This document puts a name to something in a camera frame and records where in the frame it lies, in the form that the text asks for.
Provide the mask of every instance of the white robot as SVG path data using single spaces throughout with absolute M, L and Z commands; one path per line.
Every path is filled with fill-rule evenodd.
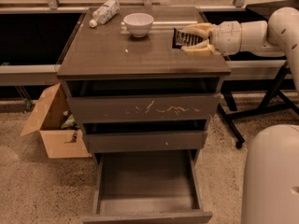
M 257 56 L 286 55 L 299 93 L 299 11 L 284 7 L 269 22 L 220 25 L 195 24 L 184 29 L 204 41 L 182 47 L 190 53 L 231 55 L 249 51 Z M 299 126 L 276 125 L 261 131 L 247 156 L 242 224 L 299 223 Z
M 272 14 L 269 22 L 225 21 L 220 25 L 197 23 L 181 32 L 199 35 L 204 41 L 182 47 L 187 53 L 232 55 L 248 51 L 257 56 L 286 55 L 295 88 L 299 93 L 299 11 L 284 7 Z

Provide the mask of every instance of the plastic bottle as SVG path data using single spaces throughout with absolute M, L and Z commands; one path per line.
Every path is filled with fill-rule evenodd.
M 98 23 L 105 24 L 115 14 L 119 13 L 119 11 L 120 3 L 117 0 L 107 0 L 102 6 L 94 11 L 90 26 L 96 27 Z

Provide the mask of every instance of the terrazzo floor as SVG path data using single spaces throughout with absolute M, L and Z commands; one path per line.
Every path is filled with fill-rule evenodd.
M 296 93 L 287 93 L 296 104 Z M 239 110 L 253 108 L 262 93 L 236 94 Z M 38 133 L 20 137 L 29 114 L 23 103 L 0 102 L 0 224 L 79 224 L 92 211 L 96 167 L 92 158 L 48 159 Z M 235 139 L 217 114 L 195 170 L 210 224 L 241 223 L 243 171 L 252 138 L 281 123 L 299 125 L 291 110 L 235 121 L 246 142 Z

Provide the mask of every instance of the cabinet top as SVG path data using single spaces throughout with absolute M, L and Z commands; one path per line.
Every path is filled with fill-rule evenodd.
M 123 18 L 145 12 L 154 18 L 149 33 L 131 36 Z M 121 7 L 107 24 L 90 28 L 90 9 L 65 55 L 58 72 L 60 79 L 206 77 L 230 73 L 220 55 L 188 55 L 172 49 L 174 28 L 203 22 L 195 7 Z

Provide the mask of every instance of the scratch marks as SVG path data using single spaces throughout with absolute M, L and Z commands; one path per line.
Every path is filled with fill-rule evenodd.
M 148 106 L 146 107 L 140 107 L 140 106 L 135 106 L 135 112 L 136 113 L 140 113 L 140 112 L 144 112 L 145 114 L 149 113 L 151 110 L 155 110 L 158 113 L 171 113 L 174 112 L 177 116 L 180 113 L 184 113 L 187 111 L 192 111 L 192 112 L 200 112 L 201 109 L 199 107 L 183 107 L 183 106 L 175 106 L 175 105 L 171 105 L 171 106 L 165 106 L 165 108 L 155 108 L 153 109 L 153 106 L 155 105 L 155 101 L 151 101 L 149 103 Z
M 160 112 L 160 113 L 166 113 L 166 112 L 171 112 L 171 111 L 174 111 L 177 115 L 179 115 L 180 112 L 187 112 L 189 110 L 193 110 L 193 111 L 196 111 L 196 112 L 199 112 L 200 109 L 197 109 L 197 108 L 183 108 L 183 107 L 176 107 L 176 106 L 170 106 L 169 108 L 165 109 L 165 110 L 161 110 L 161 109 L 156 109 L 157 112 Z
M 152 101 L 148 107 L 147 107 L 147 110 L 146 110 L 146 113 L 148 113 L 150 111 L 150 108 L 153 106 L 153 104 L 155 103 L 155 101 Z

